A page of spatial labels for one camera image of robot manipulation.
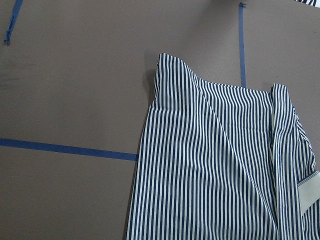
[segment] sleeve cuff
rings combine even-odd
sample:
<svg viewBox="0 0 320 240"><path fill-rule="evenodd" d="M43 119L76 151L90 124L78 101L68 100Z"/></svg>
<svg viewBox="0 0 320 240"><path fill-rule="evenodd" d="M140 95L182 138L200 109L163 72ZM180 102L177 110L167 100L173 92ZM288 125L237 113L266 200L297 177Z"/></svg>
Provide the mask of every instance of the sleeve cuff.
<svg viewBox="0 0 320 240"><path fill-rule="evenodd" d="M320 199L320 172L315 170L297 185L301 214L303 215L315 201Z"/></svg>

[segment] striped fabric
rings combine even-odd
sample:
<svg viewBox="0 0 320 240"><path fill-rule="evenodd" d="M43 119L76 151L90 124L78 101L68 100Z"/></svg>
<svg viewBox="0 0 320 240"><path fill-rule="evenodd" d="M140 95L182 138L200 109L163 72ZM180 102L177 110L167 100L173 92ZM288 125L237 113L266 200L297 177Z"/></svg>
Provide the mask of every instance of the striped fabric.
<svg viewBox="0 0 320 240"><path fill-rule="evenodd" d="M302 214L298 187L315 156L284 85L209 82L167 53L154 82L127 240L320 240L320 200Z"/></svg>
<svg viewBox="0 0 320 240"><path fill-rule="evenodd" d="M320 1L318 0L296 0L297 2L303 3L303 4L308 4L314 7L320 8Z"/></svg>

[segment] blue painter's tape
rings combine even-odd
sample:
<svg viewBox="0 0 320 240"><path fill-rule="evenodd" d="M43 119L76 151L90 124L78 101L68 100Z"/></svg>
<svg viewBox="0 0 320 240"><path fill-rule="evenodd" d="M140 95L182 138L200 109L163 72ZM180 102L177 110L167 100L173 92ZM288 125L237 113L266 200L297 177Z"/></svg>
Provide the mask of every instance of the blue painter's tape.
<svg viewBox="0 0 320 240"><path fill-rule="evenodd" d="M21 141L21 140L13 140L13 139L6 139L6 138L0 138L0 146L21 148L21 149L33 149L33 150L49 151L49 152L56 152L56 153L65 153L65 154L87 155L87 156L110 158L110 159L122 159L122 160L130 160L130 161L138 160L138 155L132 154L132 153L107 151L107 150L99 150L99 149L92 149L92 148L75 147L75 146L63 146L63 145L56 145L56 144L49 144L49 143Z"/></svg>
<svg viewBox="0 0 320 240"><path fill-rule="evenodd" d="M245 3L239 3L239 50L240 50L240 74L241 74L241 86L246 87L246 65L245 65L245 44L244 44L244 21L243 21L243 9Z"/></svg>
<svg viewBox="0 0 320 240"><path fill-rule="evenodd" d="M10 18L9 28L5 33L5 39L4 39L4 43L7 45L10 44L11 33L14 30L22 2L23 2L23 0L16 0L14 3L13 9L12 9L12 15Z"/></svg>

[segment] striped shirt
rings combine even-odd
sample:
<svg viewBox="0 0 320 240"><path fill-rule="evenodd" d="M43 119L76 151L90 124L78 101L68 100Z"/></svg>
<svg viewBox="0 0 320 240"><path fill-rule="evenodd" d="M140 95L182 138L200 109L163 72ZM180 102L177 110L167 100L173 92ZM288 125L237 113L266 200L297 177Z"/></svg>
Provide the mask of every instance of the striped shirt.
<svg viewBox="0 0 320 240"><path fill-rule="evenodd" d="M127 240L320 240L320 173L286 86L214 83L161 53Z"/></svg>

